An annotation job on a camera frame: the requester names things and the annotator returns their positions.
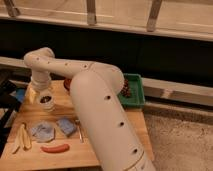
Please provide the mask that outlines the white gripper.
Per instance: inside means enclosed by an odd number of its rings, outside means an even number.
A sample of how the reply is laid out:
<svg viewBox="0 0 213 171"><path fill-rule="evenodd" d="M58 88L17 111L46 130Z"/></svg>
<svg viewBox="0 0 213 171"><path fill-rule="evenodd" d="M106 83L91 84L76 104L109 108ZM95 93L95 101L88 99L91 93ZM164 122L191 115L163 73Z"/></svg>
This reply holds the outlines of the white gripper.
<svg viewBox="0 0 213 171"><path fill-rule="evenodd" d="M42 91L49 87L51 83L50 73L47 71L32 71L31 84L36 91ZM28 87L28 101L33 104L36 99L36 91L31 86Z"/></svg>

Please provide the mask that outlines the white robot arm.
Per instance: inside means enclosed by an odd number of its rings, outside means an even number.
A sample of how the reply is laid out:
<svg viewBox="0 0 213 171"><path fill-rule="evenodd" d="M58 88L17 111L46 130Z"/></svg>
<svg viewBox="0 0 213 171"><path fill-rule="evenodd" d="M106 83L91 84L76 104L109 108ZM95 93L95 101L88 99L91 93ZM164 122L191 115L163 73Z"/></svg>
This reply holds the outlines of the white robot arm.
<svg viewBox="0 0 213 171"><path fill-rule="evenodd" d="M47 47L27 53L24 63L37 91L49 87L52 73L71 80L74 110L103 171L156 171L118 99L124 86L118 67L57 59Z"/></svg>

